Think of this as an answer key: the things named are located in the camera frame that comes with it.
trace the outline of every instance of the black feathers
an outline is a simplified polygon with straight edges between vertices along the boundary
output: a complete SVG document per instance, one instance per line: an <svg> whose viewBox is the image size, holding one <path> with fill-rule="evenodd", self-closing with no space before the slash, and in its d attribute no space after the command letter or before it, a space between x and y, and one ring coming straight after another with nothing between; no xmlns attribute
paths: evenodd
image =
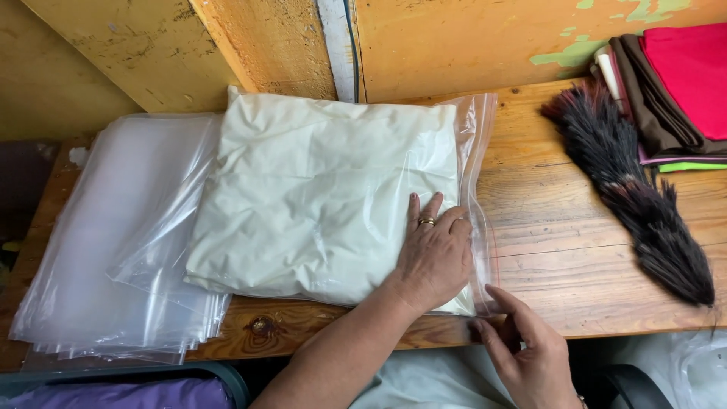
<svg viewBox="0 0 727 409"><path fill-rule="evenodd" d="M636 129L608 90L600 83L574 86L544 104L542 114L558 125L568 156L631 233L641 268L680 299L713 305L707 257L677 212L674 185L647 177L638 163Z"/></svg>

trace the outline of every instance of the black cable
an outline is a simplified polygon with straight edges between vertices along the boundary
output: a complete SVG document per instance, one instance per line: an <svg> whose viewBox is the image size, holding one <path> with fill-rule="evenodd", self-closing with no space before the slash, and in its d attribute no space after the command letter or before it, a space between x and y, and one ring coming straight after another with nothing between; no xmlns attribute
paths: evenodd
<svg viewBox="0 0 727 409"><path fill-rule="evenodd" d="M351 53L353 55L353 102L358 103L358 49L353 39L353 26L351 25L351 11L348 9L348 0L343 0L346 8L346 21L348 22L348 35L351 37Z"/></svg>

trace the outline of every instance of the wooden table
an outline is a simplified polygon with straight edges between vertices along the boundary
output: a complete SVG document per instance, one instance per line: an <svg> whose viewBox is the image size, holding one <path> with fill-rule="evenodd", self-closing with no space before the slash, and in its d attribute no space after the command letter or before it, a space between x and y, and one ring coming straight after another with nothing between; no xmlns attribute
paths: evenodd
<svg viewBox="0 0 727 409"><path fill-rule="evenodd" d="M570 86L550 82L491 90L499 94L494 134L478 180L478 199L497 241L501 286L516 294L569 338L727 327L727 170L668 175L678 207L710 259L717 288L714 309L687 306L637 268L630 237L598 201L588 179L563 152L541 103ZM432 104L453 95L405 103ZM40 264L54 220L80 171L59 154L11 280L0 298L6 337L17 305ZM221 338L200 345L188 360L288 355L345 308L310 301L235 297ZM468 344L467 319L422 317L401 339L402 349ZM0 371L17 370L27 344L0 340Z"/></svg>

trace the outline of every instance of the brown fabric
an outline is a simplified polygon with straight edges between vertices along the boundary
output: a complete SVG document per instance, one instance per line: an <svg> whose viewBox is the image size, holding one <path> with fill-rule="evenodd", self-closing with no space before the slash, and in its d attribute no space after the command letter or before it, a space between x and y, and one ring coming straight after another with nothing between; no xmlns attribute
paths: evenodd
<svg viewBox="0 0 727 409"><path fill-rule="evenodd" d="M638 37L632 34L609 41L621 80L650 157L674 154L727 154L726 141L711 141L681 111L648 64Z"/></svg>

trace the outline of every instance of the gold ring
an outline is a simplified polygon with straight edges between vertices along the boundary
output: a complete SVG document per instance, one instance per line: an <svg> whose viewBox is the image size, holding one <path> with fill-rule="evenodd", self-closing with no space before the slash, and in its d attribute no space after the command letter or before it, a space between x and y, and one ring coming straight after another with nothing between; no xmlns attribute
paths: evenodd
<svg viewBox="0 0 727 409"><path fill-rule="evenodd" d="M434 226L434 225L435 225L435 222L436 222L436 220L435 220L434 218L430 218L430 217L424 217L424 218L419 218L419 225L420 225L420 226L421 226L421 225L422 225L423 223L429 223L429 224L431 224L432 226Z"/></svg>

